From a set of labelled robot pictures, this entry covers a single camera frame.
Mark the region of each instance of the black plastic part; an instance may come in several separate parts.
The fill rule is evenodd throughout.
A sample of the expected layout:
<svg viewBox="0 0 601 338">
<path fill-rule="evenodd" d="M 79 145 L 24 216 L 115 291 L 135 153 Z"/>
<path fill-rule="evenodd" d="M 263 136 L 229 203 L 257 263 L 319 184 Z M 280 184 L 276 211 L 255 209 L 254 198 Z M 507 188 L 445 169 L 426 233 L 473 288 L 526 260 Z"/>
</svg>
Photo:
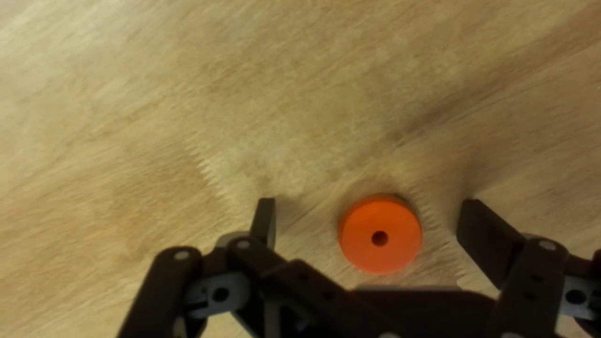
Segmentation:
<svg viewBox="0 0 601 338">
<path fill-rule="evenodd" d="M 118 338 L 175 337 L 175 323 L 184 322 L 188 337 L 199 337 L 207 322 L 184 318 L 184 297 L 190 282 L 201 275 L 201 252 L 195 248 L 167 248 L 156 256 Z"/>
<path fill-rule="evenodd" d="M 287 263 L 259 243 L 252 243 L 250 239 L 240 241 L 235 241 L 229 246 L 233 267 L 252 276 L 252 282 L 261 290 L 263 299 L 297 314 L 299 322 L 282 327 L 280 333 L 300 335 L 297 333 L 299 327 L 308 325 L 314 331 L 321 327 L 321 333 L 329 331 L 332 333 L 331 337 L 344 338 L 379 337 L 381 333 L 396 333 L 404 338 L 413 337 L 402 325 L 402 318 L 383 314 L 368 301 L 347 297 L 340 286 L 310 265 L 302 261 Z"/>
<path fill-rule="evenodd" d="M 250 237 L 267 248 L 276 246 L 276 199 L 259 199 Z"/>
<path fill-rule="evenodd" d="M 554 337 L 563 297 L 567 250 L 545 239 L 531 239 L 511 267 L 492 314 L 488 337 Z"/>
<path fill-rule="evenodd" d="M 577 260 L 578 261 L 578 275 L 582 276 L 593 276 L 593 278 L 601 278 L 601 250 L 597 250 L 593 254 L 592 263 L 584 261 L 584 260 Z M 597 290 L 593 293 L 593 299 L 590 301 L 592 310 L 601 314 L 601 290 Z M 584 320 L 577 320 L 577 323 L 593 338 L 601 338 L 601 318 L 595 322 L 584 322 Z"/>
<path fill-rule="evenodd" d="M 526 243 L 518 231 L 477 199 L 464 201 L 456 241 L 496 288 L 503 288 Z"/>
<path fill-rule="evenodd" d="M 494 308 L 492 299 L 466 291 L 353 291 L 351 297 L 402 318 L 419 338 L 485 337 Z"/>
</svg>

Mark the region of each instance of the orange disc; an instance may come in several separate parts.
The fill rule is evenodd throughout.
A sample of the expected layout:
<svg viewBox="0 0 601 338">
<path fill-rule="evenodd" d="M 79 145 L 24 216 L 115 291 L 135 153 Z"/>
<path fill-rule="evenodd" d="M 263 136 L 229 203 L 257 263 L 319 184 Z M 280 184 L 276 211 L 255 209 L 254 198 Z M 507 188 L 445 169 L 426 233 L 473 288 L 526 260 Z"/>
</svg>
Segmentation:
<svg viewBox="0 0 601 338">
<path fill-rule="evenodd" d="M 338 243 L 359 269 L 385 275 L 404 269 L 419 252 L 421 226 L 394 196 L 372 196 L 342 218 Z"/>
</svg>

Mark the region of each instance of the screw hole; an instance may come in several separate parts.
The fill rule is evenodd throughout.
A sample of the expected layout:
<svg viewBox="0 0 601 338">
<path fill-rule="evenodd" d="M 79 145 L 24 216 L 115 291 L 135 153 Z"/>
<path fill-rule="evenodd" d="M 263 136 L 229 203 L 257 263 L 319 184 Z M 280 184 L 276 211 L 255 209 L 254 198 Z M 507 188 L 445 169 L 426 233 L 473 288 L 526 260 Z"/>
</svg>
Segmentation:
<svg viewBox="0 0 601 338">
<path fill-rule="evenodd" d="M 225 290 L 225 288 L 218 288 L 212 293 L 212 301 L 216 301 L 216 303 L 225 303 L 227 299 L 229 299 L 229 290 Z"/>
<path fill-rule="evenodd" d="M 385 246 L 389 243 L 389 235 L 385 231 L 376 231 L 372 235 L 374 246 Z"/>
<path fill-rule="evenodd" d="M 565 301 L 569 305 L 584 305 L 586 303 L 586 293 L 582 293 L 580 290 L 571 290 L 565 293 Z"/>
</svg>

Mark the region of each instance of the black bracket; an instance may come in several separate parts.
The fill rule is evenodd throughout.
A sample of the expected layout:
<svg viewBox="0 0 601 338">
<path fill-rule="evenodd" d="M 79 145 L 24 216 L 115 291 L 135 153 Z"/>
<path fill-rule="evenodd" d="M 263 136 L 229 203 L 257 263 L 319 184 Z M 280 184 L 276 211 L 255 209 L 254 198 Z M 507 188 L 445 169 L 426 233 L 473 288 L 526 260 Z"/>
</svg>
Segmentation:
<svg viewBox="0 0 601 338">
<path fill-rule="evenodd" d="M 584 261 L 550 239 L 524 237 L 475 199 L 464 201 L 456 237 L 501 290 L 490 337 L 552 337 L 558 314 L 573 316 L 593 337 L 601 335 L 599 256 Z"/>
</svg>

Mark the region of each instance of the hole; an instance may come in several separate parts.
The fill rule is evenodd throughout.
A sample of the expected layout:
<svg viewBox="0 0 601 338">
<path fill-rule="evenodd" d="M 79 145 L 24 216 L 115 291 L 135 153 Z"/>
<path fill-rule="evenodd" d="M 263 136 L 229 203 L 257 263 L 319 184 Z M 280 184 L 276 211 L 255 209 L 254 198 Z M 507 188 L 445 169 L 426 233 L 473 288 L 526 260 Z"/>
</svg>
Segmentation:
<svg viewBox="0 0 601 338">
<path fill-rule="evenodd" d="M 376 231 L 372 235 L 374 246 L 385 246 L 389 243 L 389 235 L 385 231 Z"/>
<path fill-rule="evenodd" d="M 586 293 L 582 293 L 580 290 L 571 290 L 565 293 L 565 301 L 569 305 L 584 305 L 586 303 Z"/>
<path fill-rule="evenodd" d="M 537 301 L 539 297 L 533 293 L 533 291 L 528 291 L 528 293 L 524 293 L 524 299 L 528 299 L 528 301 Z"/>
<path fill-rule="evenodd" d="M 225 303 L 229 297 L 229 290 L 225 288 L 218 288 L 214 293 L 212 293 L 212 301 L 216 303 Z"/>
<path fill-rule="evenodd" d="M 539 275 L 531 275 L 530 280 L 543 284 L 543 278 Z"/>
</svg>

